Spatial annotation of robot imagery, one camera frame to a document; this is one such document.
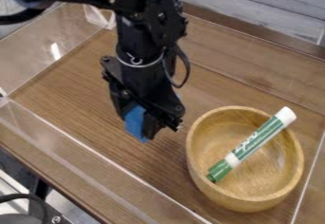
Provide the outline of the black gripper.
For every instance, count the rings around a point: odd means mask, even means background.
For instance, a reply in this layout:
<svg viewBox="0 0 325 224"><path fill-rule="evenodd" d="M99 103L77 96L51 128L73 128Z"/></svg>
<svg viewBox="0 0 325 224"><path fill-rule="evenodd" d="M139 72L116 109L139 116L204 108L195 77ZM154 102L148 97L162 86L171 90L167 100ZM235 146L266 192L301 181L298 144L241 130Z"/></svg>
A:
<svg viewBox="0 0 325 224"><path fill-rule="evenodd" d="M144 109L142 135L155 138L163 128L178 131L186 108L172 87L170 76L175 59L160 58L147 65L134 65L118 56L103 57L101 77L108 83L116 115L124 119L139 105Z"/></svg>

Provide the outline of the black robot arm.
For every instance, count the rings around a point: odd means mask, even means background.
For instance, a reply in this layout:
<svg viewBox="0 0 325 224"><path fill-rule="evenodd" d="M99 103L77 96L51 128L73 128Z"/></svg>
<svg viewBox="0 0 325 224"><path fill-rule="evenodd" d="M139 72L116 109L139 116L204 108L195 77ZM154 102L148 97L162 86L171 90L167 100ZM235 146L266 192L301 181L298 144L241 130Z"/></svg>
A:
<svg viewBox="0 0 325 224"><path fill-rule="evenodd" d="M179 47L187 35L187 18L180 0L13 0L24 10L0 16L0 25L23 23L56 2L79 3L115 14L115 55L104 56L101 76L108 82L115 112L126 131L142 142L163 128L176 131L183 124L184 105L172 80L176 62L190 67Z"/></svg>

